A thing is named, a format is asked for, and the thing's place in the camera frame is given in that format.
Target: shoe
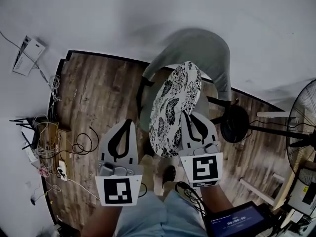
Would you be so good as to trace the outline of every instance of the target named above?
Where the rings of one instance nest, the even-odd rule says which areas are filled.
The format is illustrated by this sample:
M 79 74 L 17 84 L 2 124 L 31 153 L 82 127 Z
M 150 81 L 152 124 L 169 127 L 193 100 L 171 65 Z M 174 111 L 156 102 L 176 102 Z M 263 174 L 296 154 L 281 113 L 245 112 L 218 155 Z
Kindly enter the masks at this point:
M 162 187 L 165 184 L 165 182 L 173 182 L 176 178 L 176 168 L 174 166 L 169 166 L 164 170 L 163 176 L 162 176 Z
M 150 144 L 149 139 L 147 141 L 145 141 L 145 143 L 144 143 L 144 154 L 149 155 L 151 157 L 154 157 L 154 155 L 155 155 L 155 151 L 153 150 L 153 147 Z

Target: chair backrest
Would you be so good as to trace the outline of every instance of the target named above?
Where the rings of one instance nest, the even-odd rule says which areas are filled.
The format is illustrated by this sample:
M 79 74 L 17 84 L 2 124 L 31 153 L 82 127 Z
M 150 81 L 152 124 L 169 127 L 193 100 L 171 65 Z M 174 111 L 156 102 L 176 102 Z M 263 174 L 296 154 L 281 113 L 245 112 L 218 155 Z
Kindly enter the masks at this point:
M 143 77 L 150 80 L 160 68 L 186 61 L 193 62 L 212 79 L 218 99 L 231 101 L 229 48 L 221 37 L 206 30 L 184 29 L 177 32 L 170 45 L 146 68 Z

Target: black and white floral pattern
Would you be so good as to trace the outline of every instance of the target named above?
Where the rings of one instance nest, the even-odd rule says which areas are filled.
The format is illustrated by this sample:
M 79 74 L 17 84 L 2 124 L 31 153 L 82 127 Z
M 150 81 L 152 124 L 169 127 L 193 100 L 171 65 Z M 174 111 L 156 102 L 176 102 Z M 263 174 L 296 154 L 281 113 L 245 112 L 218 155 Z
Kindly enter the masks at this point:
M 197 104 L 201 73 L 192 62 L 179 65 L 164 82 L 150 116 L 151 145 L 161 157 L 178 155 L 181 147 L 181 112 L 188 115 Z

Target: screen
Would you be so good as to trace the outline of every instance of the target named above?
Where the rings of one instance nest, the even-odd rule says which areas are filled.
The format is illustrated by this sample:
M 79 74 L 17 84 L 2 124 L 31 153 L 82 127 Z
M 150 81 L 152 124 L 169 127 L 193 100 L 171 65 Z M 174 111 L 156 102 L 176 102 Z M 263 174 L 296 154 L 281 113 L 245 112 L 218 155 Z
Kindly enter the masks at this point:
M 216 237 L 226 237 L 258 224 L 264 218 L 253 207 L 247 207 L 229 216 L 211 221 Z

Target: white plug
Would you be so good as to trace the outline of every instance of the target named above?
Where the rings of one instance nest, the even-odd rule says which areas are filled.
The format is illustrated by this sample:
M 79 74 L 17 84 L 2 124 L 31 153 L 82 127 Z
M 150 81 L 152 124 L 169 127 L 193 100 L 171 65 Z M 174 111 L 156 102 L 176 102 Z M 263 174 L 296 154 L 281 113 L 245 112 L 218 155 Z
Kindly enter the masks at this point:
M 67 181 L 67 169 L 66 169 L 66 164 L 62 160 L 58 161 L 59 162 L 59 167 L 57 167 L 57 171 L 60 174 L 61 180 Z

